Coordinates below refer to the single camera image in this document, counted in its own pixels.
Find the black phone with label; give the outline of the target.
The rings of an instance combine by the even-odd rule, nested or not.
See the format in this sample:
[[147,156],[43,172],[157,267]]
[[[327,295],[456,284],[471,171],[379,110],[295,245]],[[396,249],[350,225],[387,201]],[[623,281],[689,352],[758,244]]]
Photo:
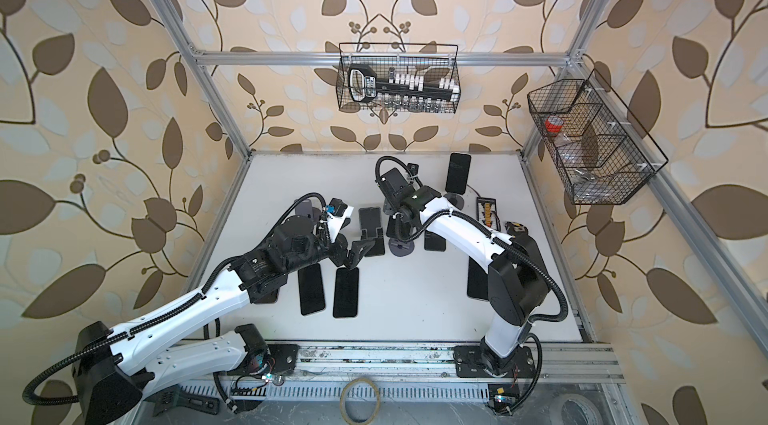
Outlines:
[[334,318],[354,318],[357,316],[359,279],[360,270],[358,268],[339,268],[336,270],[333,303]]

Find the purple edged black phone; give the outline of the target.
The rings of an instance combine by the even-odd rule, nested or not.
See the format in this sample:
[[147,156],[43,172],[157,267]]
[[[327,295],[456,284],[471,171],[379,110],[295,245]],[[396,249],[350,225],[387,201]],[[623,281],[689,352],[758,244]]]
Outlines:
[[467,296],[472,299],[487,301],[487,281],[487,273],[476,261],[470,258],[468,261]]

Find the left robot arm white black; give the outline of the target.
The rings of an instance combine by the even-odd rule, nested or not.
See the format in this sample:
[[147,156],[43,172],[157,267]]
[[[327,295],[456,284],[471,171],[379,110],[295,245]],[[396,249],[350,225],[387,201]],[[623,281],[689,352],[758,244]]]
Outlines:
[[179,340],[220,317],[261,300],[288,276],[329,259],[355,268],[373,238],[348,241],[342,229],[353,207],[322,200],[318,218],[287,209],[250,251],[220,262],[199,287],[113,328],[97,321],[81,330],[75,353],[49,366],[23,389],[33,406],[79,404],[87,424],[110,424],[152,395],[195,373],[236,369],[261,354],[258,331],[240,326],[220,337],[179,346]]

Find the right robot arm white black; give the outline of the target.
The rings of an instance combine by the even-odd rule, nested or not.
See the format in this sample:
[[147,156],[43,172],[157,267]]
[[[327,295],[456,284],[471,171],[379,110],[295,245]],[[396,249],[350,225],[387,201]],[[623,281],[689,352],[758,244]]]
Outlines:
[[548,273],[537,242],[524,226],[513,224],[513,234],[492,229],[423,184],[415,166],[395,156],[378,158],[374,176],[399,240],[436,234],[486,272],[494,317],[479,348],[480,363],[489,375],[501,377],[512,369],[534,324],[559,323],[568,317],[566,295]]

